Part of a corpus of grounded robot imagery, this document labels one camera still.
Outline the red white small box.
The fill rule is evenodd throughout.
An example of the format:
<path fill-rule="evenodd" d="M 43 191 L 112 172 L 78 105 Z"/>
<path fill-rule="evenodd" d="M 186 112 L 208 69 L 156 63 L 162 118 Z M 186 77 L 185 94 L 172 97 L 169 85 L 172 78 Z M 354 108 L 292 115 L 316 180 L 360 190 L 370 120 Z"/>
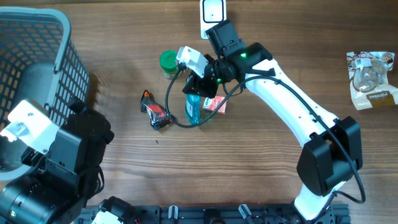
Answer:
<path fill-rule="evenodd" d="M 215 111 L 223 100 L 224 100 L 223 96 L 215 96 L 214 98 L 205 98 L 203 103 L 203 109 L 207 111 Z M 227 102 L 225 102 L 217 112 L 220 114 L 225 114 L 226 104 Z"/>

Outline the blue mouthwash bottle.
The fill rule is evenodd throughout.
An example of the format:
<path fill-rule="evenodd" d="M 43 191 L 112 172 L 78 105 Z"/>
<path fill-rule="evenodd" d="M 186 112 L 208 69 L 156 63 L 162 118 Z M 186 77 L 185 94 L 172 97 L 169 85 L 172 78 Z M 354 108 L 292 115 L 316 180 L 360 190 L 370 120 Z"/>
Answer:
<path fill-rule="evenodd" d="M 201 98 L 198 95 L 186 94 L 185 114 L 190 124 L 200 122 L 200 103 Z"/>

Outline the green lid jar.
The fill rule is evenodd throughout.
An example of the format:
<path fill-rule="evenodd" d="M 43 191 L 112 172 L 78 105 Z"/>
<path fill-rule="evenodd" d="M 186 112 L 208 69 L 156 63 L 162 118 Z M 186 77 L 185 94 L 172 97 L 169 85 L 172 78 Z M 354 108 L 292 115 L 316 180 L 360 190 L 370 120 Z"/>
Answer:
<path fill-rule="evenodd" d="M 166 50 L 160 55 L 159 62 L 163 70 L 164 77 L 173 79 L 178 72 L 178 65 L 176 63 L 177 52 L 174 50 Z"/>

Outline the black red snack packet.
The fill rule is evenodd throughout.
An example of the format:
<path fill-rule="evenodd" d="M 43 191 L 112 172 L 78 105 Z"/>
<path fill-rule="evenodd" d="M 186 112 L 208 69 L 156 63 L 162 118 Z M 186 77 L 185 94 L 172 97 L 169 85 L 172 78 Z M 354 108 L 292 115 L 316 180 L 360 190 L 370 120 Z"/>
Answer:
<path fill-rule="evenodd" d="M 140 111 L 147 112 L 150 117 L 150 125 L 154 130 L 159 130 L 169 124 L 172 124 L 173 115 L 170 115 L 166 109 L 155 102 L 154 96 L 148 90 L 145 90 L 141 97 Z"/>

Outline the brown cookie bag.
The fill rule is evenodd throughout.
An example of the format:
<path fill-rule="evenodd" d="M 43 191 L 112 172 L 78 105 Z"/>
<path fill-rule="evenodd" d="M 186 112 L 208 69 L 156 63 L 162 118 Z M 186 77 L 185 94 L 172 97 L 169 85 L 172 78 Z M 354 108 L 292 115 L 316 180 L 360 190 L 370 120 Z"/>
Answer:
<path fill-rule="evenodd" d="M 397 104 L 397 87 L 389 84 L 395 53 L 354 51 L 346 54 L 351 101 L 357 110 Z"/>

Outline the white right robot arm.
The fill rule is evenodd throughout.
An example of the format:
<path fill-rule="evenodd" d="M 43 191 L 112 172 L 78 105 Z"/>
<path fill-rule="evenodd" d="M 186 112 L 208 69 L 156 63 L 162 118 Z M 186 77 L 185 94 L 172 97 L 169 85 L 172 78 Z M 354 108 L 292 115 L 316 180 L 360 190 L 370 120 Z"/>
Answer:
<path fill-rule="evenodd" d="M 302 152 L 299 195 L 290 204 L 266 206 L 264 223 L 349 223 L 346 205 L 335 205 L 341 187 L 359 180 L 363 153 L 359 124 L 339 119 L 307 96 L 260 43 L 246 45 L 229 20 L 206 32 L 214 56 L 181 47 L 177 63 L 191 70 L 183 92 L 212 98 L 220 85 L 237 81 L 267 104 L 293 132 Z"/>

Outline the white barcode scanner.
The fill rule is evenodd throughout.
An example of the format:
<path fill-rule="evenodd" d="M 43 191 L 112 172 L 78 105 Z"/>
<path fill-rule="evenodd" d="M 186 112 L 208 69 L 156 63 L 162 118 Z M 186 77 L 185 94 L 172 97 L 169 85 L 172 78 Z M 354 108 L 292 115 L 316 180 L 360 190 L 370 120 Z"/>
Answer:
<path fill-rule="evenodd" d="M 206 31 L 227 19 L 226 0 L 200 0 L 200 35 L 207 40 Z"/>

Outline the grey plastic mesh basket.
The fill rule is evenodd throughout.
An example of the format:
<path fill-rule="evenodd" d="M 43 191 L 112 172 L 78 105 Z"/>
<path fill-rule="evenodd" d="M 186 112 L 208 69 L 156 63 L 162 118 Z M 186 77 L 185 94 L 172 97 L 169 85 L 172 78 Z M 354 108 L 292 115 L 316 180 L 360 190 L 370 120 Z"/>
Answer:
<path fill-rule="evenodd" d="M 1 131 L 22 100 L 35 100 L 61 126 L 72 114 L 71 98 L 86 101 L 90 76 L 71 40 L 68 17 L 55 9 L 1 8 Z M 25 174 L 28 149 L 20 139 L 1 136 L 1 180 Z"/>

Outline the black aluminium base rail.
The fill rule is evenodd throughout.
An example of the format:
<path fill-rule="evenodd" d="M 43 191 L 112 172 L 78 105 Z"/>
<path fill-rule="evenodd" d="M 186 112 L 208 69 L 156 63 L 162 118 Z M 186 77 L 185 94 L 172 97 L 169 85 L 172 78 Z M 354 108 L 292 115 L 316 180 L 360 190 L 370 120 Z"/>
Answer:
<path fill-rule="evenodd" d="M 292 204 L 268 204 L 250 206 L 254 223 L 304 223 Z M 178 207 L 178 217 L 169 217 L 169 209 L 160 206 L 137 206 L 137 222 L 143 224 L 169 223 L 248 223 L 238 207 Z M 350 224 L 347 204 L 330 205 L 317 221 L 319 224 Z"/>

